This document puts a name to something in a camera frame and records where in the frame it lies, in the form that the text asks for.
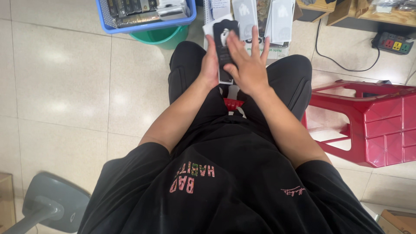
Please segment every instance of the power strip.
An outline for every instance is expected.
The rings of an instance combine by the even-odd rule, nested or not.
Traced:
[[[408,37],[398,36],[388,32],[378,33],[372,42],[372,48],[379,48],[383,51],[397,55],[409,54],[413,42],[406,42]]]

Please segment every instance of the hand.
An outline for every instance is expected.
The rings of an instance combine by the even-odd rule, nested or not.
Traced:
[[[270,88],[267,79],[266,60],[269,54],[270,38],[264,42],[263,53],[260,56],[257,26],[253,26],[251,57],[248,55],[234,31],[227,38],[228,49],[233,61],[237,64],[226,64],[224,70],[230,73],[241,91],[250,96],[262,93]]]
[[[202,59],[201,72],[197,80],[200,80],[211,90],[218,85],[218,57],[214,39],[210,35],[206,35],[206,38],[208,40],[208,50]]]

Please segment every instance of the blue plastic basket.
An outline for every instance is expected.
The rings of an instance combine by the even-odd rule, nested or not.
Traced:
[[[196,4],[195,0],[186,0],[189,10],[191,10],[191,16],[188,18],[167,20],[162,22],[149,23],[144,25],[116,28],[113,22],[113,18],[108,11],[107,0],[95,0],[97,3],[98,15],[100,16],[101,26],[106,33],[132,33],[138,31],[148,31],[167,27],[175,27],[182,25],[189,25],[196,18]]]

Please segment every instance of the forearm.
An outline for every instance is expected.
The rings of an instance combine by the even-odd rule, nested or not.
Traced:
[[[253,99],[266,118],[277,146],[295,169],[311,160],[331,163],[325,152],[280,100],[273,88],[269,87],[263,92],[258,92]]]
[[[194,83],[153,122],[139,145],[156,142],[169,152],[183,137],[203,104],[210,88],[197,78]]]

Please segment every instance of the person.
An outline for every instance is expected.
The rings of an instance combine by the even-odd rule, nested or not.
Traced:
[[[231,31],[235,65],[224,69],[246,101],[243,116],[229,115],[206,38],[207,52],[175,49],[171,105],[137,148],[104,165],[78,233],[383,233],[300,123],[310,61],[266,68],[269,38],[261,55],[253,40],[249,56]]]

